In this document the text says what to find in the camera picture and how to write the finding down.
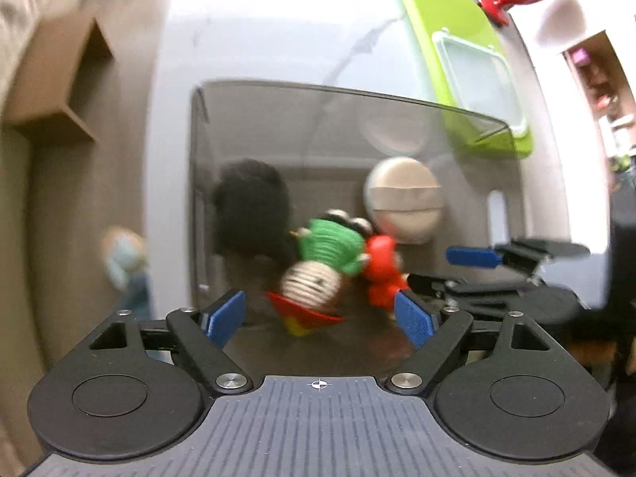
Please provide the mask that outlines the smoked transparent storage bin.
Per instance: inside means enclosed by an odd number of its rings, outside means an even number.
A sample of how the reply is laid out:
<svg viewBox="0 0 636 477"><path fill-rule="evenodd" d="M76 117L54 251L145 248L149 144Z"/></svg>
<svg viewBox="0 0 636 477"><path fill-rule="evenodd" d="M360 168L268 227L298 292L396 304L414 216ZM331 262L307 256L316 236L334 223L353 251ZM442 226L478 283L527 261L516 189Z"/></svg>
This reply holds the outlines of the smoked transparent storage bin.
<svg viewBox="0 0 636 477"><path fill-rule="evenodd" d="M365 279L344 287L344 321L306 336L291 335L268 299L298 258L295 232L330 209L368 221L363 187L383 159L411 157L436 176L444 214L423 244L400 244L404 272L482 280L483 273L447 263L450 246L489 246L525 231L520 164L455 147L443 107L434 102L317 85L271 81L200 84L191 97L192 279L198 300L245 293L244 323L230 354L255 377L383 377L412 345L386 312L368 302ZM212 192L224 165L244 158L275 167L291 205L291 263L215 252Z"/></svg>

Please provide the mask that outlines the green lid with clear panel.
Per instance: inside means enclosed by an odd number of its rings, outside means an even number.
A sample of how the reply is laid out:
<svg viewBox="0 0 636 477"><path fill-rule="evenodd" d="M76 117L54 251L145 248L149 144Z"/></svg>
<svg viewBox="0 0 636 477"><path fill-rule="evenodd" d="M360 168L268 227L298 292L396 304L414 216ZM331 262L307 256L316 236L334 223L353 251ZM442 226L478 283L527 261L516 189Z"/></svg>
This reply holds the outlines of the green lid with clear panel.
<svg viewBox="0 0 636 477"><path fill-rule="evenodd" d="M472 0L401 0L455 147L525 158L533 135L497 33Z"/></svg>

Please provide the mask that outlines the brown wooden bench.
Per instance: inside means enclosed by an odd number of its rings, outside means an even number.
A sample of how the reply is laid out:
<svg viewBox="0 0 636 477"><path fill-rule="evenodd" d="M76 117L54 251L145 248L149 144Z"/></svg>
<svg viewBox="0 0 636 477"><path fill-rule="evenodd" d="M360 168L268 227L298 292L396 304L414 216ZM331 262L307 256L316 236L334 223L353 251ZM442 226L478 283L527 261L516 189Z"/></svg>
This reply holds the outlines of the brown wooden bench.
<svg viewBox="0 0 636 477"><path fill-rule="evenodd" d="M32 142L93 142L77 103L91 90L81 82L113 58L96 12L43 19L26 48L9 91L3 121Z"/></svg>

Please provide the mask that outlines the green knitted doll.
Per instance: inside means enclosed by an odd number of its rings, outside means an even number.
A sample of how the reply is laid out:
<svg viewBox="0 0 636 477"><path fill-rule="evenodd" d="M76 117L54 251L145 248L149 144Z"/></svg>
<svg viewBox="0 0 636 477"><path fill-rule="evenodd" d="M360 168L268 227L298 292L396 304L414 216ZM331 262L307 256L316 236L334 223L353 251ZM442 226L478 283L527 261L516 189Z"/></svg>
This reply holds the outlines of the green knitted doll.
<svg viewBox="0 0 636 477"><path fill-rule="evenodd" d="M348 281L368 265L366 242L372 234L367 219L339 209L295 232L299 259L283 273L278 290L268 293L291 335L306 336L344 321L337 304Z"/></svg>

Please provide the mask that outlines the black plush toy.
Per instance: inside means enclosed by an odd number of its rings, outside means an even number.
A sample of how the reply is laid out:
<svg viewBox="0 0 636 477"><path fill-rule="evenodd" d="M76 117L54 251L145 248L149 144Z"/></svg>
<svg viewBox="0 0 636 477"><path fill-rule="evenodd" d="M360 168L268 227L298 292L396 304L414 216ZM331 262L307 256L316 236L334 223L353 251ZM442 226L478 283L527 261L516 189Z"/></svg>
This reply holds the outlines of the black plush toy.
<svg viewBox="0 0 636 477"><path fill-rule="evenodd" d="M280 265L293 261L289 191L275 167L252 158L224 165L212 202L215 252L265 256Z"/></svg>

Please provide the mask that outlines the red orange knitted toy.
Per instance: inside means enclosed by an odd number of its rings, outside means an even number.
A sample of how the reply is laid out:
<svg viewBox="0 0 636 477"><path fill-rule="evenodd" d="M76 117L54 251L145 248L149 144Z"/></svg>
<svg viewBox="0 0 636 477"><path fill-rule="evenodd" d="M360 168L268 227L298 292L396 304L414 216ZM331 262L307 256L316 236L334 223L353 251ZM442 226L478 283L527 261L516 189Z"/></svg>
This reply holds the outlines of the red orange knitted toy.
<svg viewBox="0 0 636 477"><path fill-rule="evenodd" d="M397 246L397 241L388 235L372 236L366 241L368 264L363 276L368 302L386 312L394 312L397 294L409 287Z"/></svg>

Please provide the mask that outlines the beige round plush cushion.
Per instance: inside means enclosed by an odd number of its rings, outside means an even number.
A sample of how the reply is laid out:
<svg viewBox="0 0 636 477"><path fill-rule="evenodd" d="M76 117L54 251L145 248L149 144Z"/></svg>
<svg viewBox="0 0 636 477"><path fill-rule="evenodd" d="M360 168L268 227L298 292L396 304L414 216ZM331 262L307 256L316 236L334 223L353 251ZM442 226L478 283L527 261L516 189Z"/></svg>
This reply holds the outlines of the beige round plush cushion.
<svg viewBox="0 0 636 477"><path fill-rule="evenodd" d="M436 176L421 161L405 156L383 159L368 173L363 202L376 231L401 244L428 242L445 209Z"/></svg>

